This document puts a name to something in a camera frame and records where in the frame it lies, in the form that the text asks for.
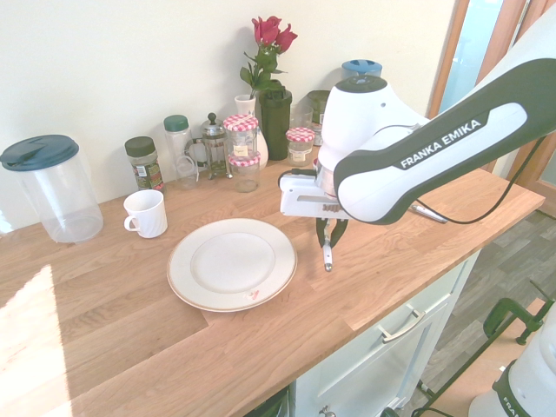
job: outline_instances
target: sunlight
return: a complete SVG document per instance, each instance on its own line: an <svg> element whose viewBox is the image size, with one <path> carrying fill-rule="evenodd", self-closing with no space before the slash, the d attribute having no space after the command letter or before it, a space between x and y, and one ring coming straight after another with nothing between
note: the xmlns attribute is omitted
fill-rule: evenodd
<svg viewBox="0 0 556 417"><path fill-rule="evenodd" d="M2 210L0 210L0 237L2 235L13 232L14 228L12 228L10 222L6 220L6 216L3 215Z"/></svg>
<svg viewBox="0 0 556 417"><path fill-rule="evenodd" d="M50 265L0 309L0 335L0 415L70 417Z"/></svg>

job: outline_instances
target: white mug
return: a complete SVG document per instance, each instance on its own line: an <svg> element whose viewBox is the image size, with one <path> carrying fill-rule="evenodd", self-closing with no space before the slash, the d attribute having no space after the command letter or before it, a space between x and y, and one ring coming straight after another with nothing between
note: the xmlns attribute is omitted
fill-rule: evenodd
<svg viewBox="0 0 556 417"><path fill-rule="evenodd" d="M130 232L148 239L160 236L168 227L164 210L164 195L155 189L142 189L123 202L128 217L123 226Z"/></svg>

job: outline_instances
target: kitchen counter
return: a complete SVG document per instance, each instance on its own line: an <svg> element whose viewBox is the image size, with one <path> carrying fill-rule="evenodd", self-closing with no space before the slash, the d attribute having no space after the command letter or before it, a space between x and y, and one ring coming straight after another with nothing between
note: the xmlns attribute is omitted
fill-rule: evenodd
<svg viewBox="0 0 556 417"><path fill-rule="evenodd" d="M245 195L225 178L191 191L169 183L169 229L152 240L123 228L123 197L101 205L104 228L89 242L54 243L40 224L0 239L0 415L242 416L543 201L514 186L472 225L410 212L388 226L351 221L327 273L314 219L280 213L286 169L271 162ZM477 170L423 201L471 219L506 185ZM169 256L188 233L233 217L282 230L298 254L295 276L250 310L193 308L169 287Z"/></svg>

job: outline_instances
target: black cable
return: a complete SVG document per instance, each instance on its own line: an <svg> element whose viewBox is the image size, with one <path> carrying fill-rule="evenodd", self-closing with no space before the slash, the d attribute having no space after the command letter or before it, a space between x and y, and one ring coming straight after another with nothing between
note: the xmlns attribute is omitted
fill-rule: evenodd
<svg viewBox="0 0 556 417"><path fill-rule="evenodd" d="M476 219L473 220L466 220L466 221L460 221L460 220L454 220L451 219L450 217L447 217L441 213L439 213L438 211L434 210L433 208L430 208L429 206L427 206L424 202L422 202L421 200L417 199L417 202L423 206L425 209L429 209L431 210L433 213L435 213L436 215L439 215L441 217L444 217L446 220L448 220L449 222L452 223L456 223L456 224L471 224L471 223L475 223L475 222L479 222L481 220L483 220L485 217L487 217L488 215L492 214L492 212L497 209L499 207L499 205L504 201L504 199L506 198L507 194L510 192L510 188L515 184L515 182L518 180L518 178L520 177L521 173L523 172L523 170L525 169L525 167L527 166L527 164L529 163L529 161L531 161L531 158L533 158L534 153L537 151L537 149L539 148L540 144L543 143L543 141L545 140L546 136L541 137L537 143L535 143L535 146L533 146L533 149L531 149L531 152L529 152L529 155L527 155L527 158L525 159L525 161L521 164L520 168L518 169L518 171L515 173L515 175L512 177L512 179L510 180L510 183L507 185L506 190L504 191L504 193L502 193L502 196L499 198L499 200L484 214L481 215L479 217L477 217Z"/></svg>
<svg viewBox="0 0 556 417"><path fill-rule="evenodd" d="M453 417L451 414L444 413L443 411L440 411L440 410L437 410L436 408L431 408L431 407L415 408L415 410L411 413L411 417L417 417L417 416L421 415L421 413L423 411L432 411L434 413L444 415L445 417Z"/></svg>

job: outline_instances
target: gingham jar lid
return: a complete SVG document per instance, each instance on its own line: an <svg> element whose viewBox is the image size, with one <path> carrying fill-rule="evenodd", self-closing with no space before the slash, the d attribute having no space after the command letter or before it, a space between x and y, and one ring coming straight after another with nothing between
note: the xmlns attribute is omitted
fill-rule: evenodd
<svg viewBox="0 0 556 417"><path fill-rule="evenodd" d="M261 152L252 154L251 156L232 156L228 157L229 163L236 167L250 167L261 161Z"/></svg>
<svg viewBox="0 0 556 417"><path fill-rule="evenodd" d="M247 132L259 126L259 121L252 115L233 115L224 120L224 127L233 132Z"/></svg>
<svg viewBox="0 0 556 417"><path fill-rule="evenodd" d="M314 131L308 128L292 128L286 132L286 137L292 142L311 142Z"/></svg>

